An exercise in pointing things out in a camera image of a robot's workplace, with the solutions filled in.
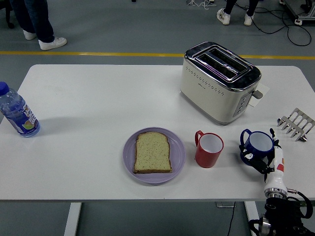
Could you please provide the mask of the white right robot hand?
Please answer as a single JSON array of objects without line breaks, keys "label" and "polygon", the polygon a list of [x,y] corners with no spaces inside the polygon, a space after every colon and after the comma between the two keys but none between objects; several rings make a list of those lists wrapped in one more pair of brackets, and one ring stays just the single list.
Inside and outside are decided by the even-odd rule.
[{"label": "white right robot hand", "polygon": [[287,195],[287,188],[283,181],[283,150],[273,129],[270,129],[270,134],[243,130],[239,149],[242,161],[264,175],[266,196]]}]

